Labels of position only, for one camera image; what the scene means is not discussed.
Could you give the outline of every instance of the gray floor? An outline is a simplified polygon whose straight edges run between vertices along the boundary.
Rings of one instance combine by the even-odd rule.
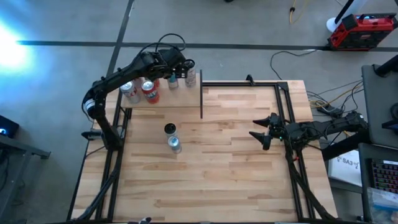
[[[336,16],[341,6],[332,0],[310,1],[301,20],[289,25],[292,1],[235,0],[226,4],[222,0],[135,0],[123,41],[153,42],[165,33],[176,32],[188,43],[325,45],[330,35],[325,22]],[[297,2],[296,15],[303,0]],[[115,42],[127,3],[128,0],[5,0],[0,2],[0,34],[7,30],[18,40]],[[398,6],[394,0],[369,0],[362,11],[397,12]],[[397,37],[395,31],[380,46],[398,47]],[[173,38],[166,41],[178,42]],[[91,126],[80,103],[92,82],[106,75],[114,48],[23,48],[28,53],[25,66],[5,67],[0,62],[0,114],[21,125],[18,139],[52,151],[52,155],[47,161],[35,158],[30,163],[24,177],[26,188],[19,195],[24,204],[14,209],[11,218],[27,218],[28,223],[62,222],[67,217],[87,144],[80,133]],[[131,62],[138,50],[123,47],[116,66]],[[276,52],[187,49],[184,54],[197,62],[197,69],[203,69],[205,80],[242,80],[247,74],[256,80],[275,80],[269,64]],[[305,80],[307,90],[320,92],[361,79],[362,65],[383,63],[395,54],[279,54],[274,57],[273,66],[283,79]],[[331,100],[348,88],[323,96]],[[366,115],[363,93],[355,95],[355,99],[358,111]],[[347,110],[352,108],[350,101]],[[361,215],[360,195],[336,189],[333,195],[341,218],[352,220]]]

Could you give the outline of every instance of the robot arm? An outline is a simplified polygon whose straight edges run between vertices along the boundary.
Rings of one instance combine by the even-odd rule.
[[[172,73],[176,74],[177,78],[185,78],[188,70],[184,65],[186,61],[176,47],[158,52],[140,52],[126,67],[118,68],[117,72],[95,81],[85,95],[83,104],[94,100],[98,94],[107,95],[135,78],[146,77],[154,81],[157,78],[168,78]]]
[[[302,149],[307,143],[320,139],[322,136],[339,133],[342,131],[356,132],[368,127],[363,115],[355,111],[348,113],[344,118],[331,121],[300,122],[284,125],[280,117],[271,113],[266,119],[253,121],[254,123],[269,127],[268,135],[265,133],[250,132],[262,144],[263,150],[268,150],[272,138],[287,139],[293,150]]]

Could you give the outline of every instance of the wooden tabletop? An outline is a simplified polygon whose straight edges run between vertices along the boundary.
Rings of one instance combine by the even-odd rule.
[[[289,81],[289,88],[296,120],[311,121],[303,81]],[[116,97],[114,92],[107,99],[110,119]],[[195,107],[134,108],[114,221],[143,217],[156,222],[297,221],[283,143],[273,140],[270,150],[263,151],[249,135],[249,131],[267,132],[252,120],[271,112],[277,113],[271,87],[204,88],[203,119]],[[180,154],[167,145],[167,123],[177,126]],[[91,142],[88,153],[101,146],[101,141]],[[309,147],[303,156],[311,190],[336,216],[321,152]],[[72,218],[98,193],[105,157],[103,150],[86,159]],[[307,216],[303,194],[300,197]]]

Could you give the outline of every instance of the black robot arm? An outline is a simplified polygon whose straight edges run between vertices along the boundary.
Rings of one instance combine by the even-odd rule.
[[[268,135],[265,133],[250,132],[250,134],[261,142],[263,150],[268,150],[272,138],[280,140],[287,139],[293,150],[302,149],[310,141],[326,137],[329,134],[342,131],[356,132],[368,127],[363,115],[355,111],[348,113],[344,118],[331,121],[319,122],[300,122],[284,125],[280,117],[275,113],[262,120],[253,121],[254,123],[269,127]]]
[[[168,78],[175,74],[177,78],[186,78],[191,60],[186,60],[177,47],[158,52],[143,52],[141,50],[133,61],[124,68],[118,68],[117,72],[101,77],[93,83],[84,99],[88,116],[95,119],[101,127],[101,138],[105,148],[110,151],[118,151],[123,148],[123,139],[115,126],[112,126],[105,116],[106,95],[119,88],[123,84],[139,77],[146,77],[152,81],[157,78]],[[102,184],[101,189],[90,206],[77,220],[89,220],[93,212],[102,203],[106,191],[117,181],[121,168],[121,161],[117,161],[114,170]]]
[[[126,67],[118,68],[117,72],[95,81],[87,92],[83,103],[93,99],[97,94],[110,93],[128,81],[139,77],[146,77],[154,81],[157,78],[168,78],[174,73],[177,78],[185,78],[188,70],[184,65],[185,61],[184,55],[176,47],[158,52],[141,52]]]

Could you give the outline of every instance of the desk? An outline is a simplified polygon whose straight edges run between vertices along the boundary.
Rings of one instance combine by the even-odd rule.
[[[398,103],[398,73],[382,78],[374,73],[373,66],[362,66],[369,137],[373,144],[398,149],[398,136],[381,124],[393,120],[390,107]]]
[[[370,144],[361,143],[358,146],[359,161],[361,163],[362,178],[362,203],[363,215],[366,222],[370,222],[371,214],[369,211],[368,187],[371,187],[371,177],[369,176],[368,159],[382,159],[388,161],[398,161],[398,153],[394,149],[386,147],[372,146]]]
[[[303,81],[289,81],[289,89],[296,122],[312,120]],[[143,217],[155,222],[297,221],[283,143],[273,140],[270,150],[263,151],[248,133],[266,132],[252,120],[278,113],[274,89],[204,87],[202,92],[203,119],[198,107],[132,110],[114,222]],[[107,98],[110,121],[116,98],[116,92]],[[177,126],[180,154],[166,144],[167,123]],[[101,141],[93,141],[87,153],[101,146]],[[321,152],[308,147],[303,156],[313,193],[336,216]],[[86,159],[72,218],[98,193],[105,157],[106,151],[99,151]],[[303,193],[300,196],[307,216]]]

